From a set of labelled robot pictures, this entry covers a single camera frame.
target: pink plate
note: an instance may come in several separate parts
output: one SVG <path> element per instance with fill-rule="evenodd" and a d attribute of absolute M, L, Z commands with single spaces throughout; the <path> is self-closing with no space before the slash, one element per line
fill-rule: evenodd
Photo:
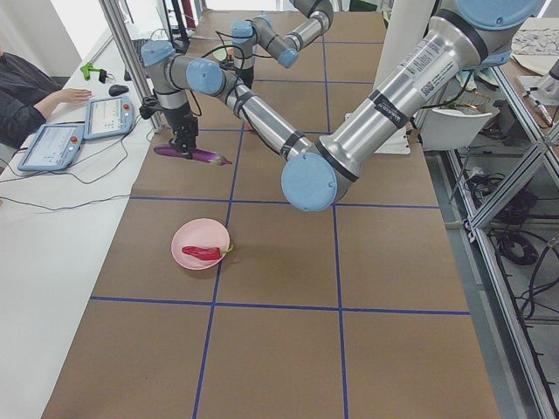
<path fill-rule="evenodd" d="M 192 220 L 176 231 L 171 242 L 171 254 L 175 261 L 187 269 L 206 269 L 218 264 L 224 255 L 216 260 L 200 260 L 184 254 L 184 246 L 218 247 L 226 251 L 229 249 L 229 233 L 221 223 L 209 218 Z"/>

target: hand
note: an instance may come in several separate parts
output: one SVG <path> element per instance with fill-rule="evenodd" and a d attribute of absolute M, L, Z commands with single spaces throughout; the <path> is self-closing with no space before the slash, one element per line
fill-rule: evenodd
<path fill-rule="evenodd" d="M 62 89 L 54 94 L 57 95 L 59 103 L 80 103 L 92 97 L 91 91 L 86 89 Z"/>

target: person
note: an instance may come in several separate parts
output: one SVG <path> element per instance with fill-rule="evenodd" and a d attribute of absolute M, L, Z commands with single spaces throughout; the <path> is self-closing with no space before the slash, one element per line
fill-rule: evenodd
<path fill-rule="evenodd" d="M 91 95 L 86 89 L 61 89 L 36 66 L 0 45 L 0 143 L 21 148 L 59 104 L 84 102 Z"/>

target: red chili pepper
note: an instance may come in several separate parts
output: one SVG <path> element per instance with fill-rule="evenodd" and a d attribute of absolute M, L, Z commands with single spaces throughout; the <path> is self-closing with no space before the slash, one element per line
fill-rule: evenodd
<path fill-rule="evenodd" d="M 229 253 L 233 250 L 233 246 L 226 251 L 222 251 L 218 247 L 198 247 L 198 246 L 184 246 L 183 253 L 186 255 L 193 256 L 200 260 L 217 260 L 220 259 L 224 254 Z"/>

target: computer mouse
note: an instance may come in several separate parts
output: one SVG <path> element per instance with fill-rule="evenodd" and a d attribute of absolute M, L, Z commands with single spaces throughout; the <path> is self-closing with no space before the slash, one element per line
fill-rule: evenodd
<path fill-rule="evenodd" d="M 128 89 L 128 86 L 112 85 L 108 89 L 108 94 L 111 95 L 111 96 L 118 96 L 119 94 L 126 93 L 129 90 L 130 89 Z"/>

